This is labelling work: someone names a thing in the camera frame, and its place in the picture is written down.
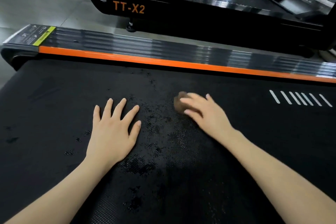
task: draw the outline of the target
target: forearm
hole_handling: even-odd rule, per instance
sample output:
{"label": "forearm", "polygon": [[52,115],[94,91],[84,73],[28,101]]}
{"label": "forearm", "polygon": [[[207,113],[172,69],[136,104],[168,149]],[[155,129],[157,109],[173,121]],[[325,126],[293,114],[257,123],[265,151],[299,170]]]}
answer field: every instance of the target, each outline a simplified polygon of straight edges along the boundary
{"label": "forearm", "polygon": [[336,203],[240,132],[223,145],[250,173],[287,224],[334,223]]}
{"label": "forearm", "polygon": [[105,172],[101,166],[84,160],[64,180],[6,224],[70,223]]}

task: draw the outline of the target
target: floor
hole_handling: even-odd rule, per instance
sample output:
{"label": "floor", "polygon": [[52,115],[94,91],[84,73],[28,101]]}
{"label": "floor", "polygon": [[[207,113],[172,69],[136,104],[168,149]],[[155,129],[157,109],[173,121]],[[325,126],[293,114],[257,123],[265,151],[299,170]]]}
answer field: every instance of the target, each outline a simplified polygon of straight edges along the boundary
{"label": "floor", "polygon": [[[125,30],[127,18],[102,14],[90,0],[0,0],[0,4],[0,43],[27,24],[36,23],[238,51],[270,53],[145,32],[129,33]],[[14,73],[15,71],[0,57],[0,88]]]}

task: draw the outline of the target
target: orange trim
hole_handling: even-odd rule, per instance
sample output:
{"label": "orange trim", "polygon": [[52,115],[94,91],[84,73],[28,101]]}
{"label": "orange trim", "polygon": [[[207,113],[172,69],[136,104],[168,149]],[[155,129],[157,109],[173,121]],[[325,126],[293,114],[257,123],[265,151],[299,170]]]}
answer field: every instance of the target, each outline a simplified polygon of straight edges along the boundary
{"label": "orange trim", "polygon": [[46,53],[46,54],[56,54],[56,55],[93,58],[93,59],[104,59],[104,60],[115,60],[115,61],[133,62],[133,63],[141,63],[141,64],[149,64],[149,65],[192,68],[192,69],[209,70],[209,71],[217,71],[217,72],[261,75],[261,76],[288,78],[288,79],[305,80],[305,81],[336,83],[336,79],[333,79],[333,78],[315,77],[315,76],[304,75],[304,74],[271,72],[271,71],[264,71],[264,70],[254,70],[254,69],[246,69],[246,68],[198,64],[198,63],[175,61],[175,60],[152,59],[152,58],[135,57],[135,56],[129,56],[129,55],[123,55],[123,54],[81,51],[81,50],[73,50],[73,49],[47,47],[47,46],[40,46],[39,52]]}

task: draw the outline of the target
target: warning label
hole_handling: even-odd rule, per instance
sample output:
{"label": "warning label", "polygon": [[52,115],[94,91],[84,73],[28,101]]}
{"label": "warning label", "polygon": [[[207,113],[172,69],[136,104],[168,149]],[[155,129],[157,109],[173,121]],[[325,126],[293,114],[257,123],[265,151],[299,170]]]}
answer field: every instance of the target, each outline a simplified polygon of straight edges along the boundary
{"label": "warning label", "polygon": [[29,25],[10,39],[8,43],[39,46],[55,28],[53,26]]}

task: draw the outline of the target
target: person's left hand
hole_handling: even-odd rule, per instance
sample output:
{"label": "person's left hand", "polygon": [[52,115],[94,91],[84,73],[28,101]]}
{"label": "person's left hand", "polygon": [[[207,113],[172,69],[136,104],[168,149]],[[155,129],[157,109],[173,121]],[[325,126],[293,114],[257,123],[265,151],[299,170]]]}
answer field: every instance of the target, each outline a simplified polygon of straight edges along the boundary
{"label": "person's left hand", "polygon": [[101,165],[105,171],[109,171],[117,162],[123,160],[132,150],[137,141],[141,128],[141,121],[137,121],[128,134],[128,127],[134,116],[139,111],[136,105],[125,117],[120,120],[121,112],[126,104],[123,98],[115,107],[111,117],[113,100],[106,103],[102,118],[99,114],[99,106],[96,105],[93,111],[93,128],[91,139],[86,151],[86,160]]}

